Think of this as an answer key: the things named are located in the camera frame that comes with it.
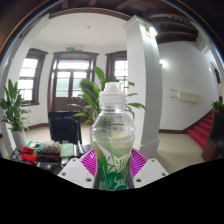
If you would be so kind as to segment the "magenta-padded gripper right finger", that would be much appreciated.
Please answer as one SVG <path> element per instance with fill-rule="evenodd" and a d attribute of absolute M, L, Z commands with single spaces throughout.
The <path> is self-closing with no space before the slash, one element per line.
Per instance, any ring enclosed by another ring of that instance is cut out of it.
<path fill-rule="evenodd" d="M 148 159 L 140 151 L 133 149 L 130 159 L 129 187 L 140 188 L 165 176 L 168 172 L 155 159 Z"/>

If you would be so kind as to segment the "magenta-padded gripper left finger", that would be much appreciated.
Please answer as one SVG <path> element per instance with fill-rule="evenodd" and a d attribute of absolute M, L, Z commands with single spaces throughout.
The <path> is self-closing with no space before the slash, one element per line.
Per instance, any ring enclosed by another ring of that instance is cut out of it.
<path fill-rule="evenodd" d="M 96 153 L 90 150 L 80 158 L 72 158 L 58 176 L 81 187 L 93 189 L 97 170 Z"/>

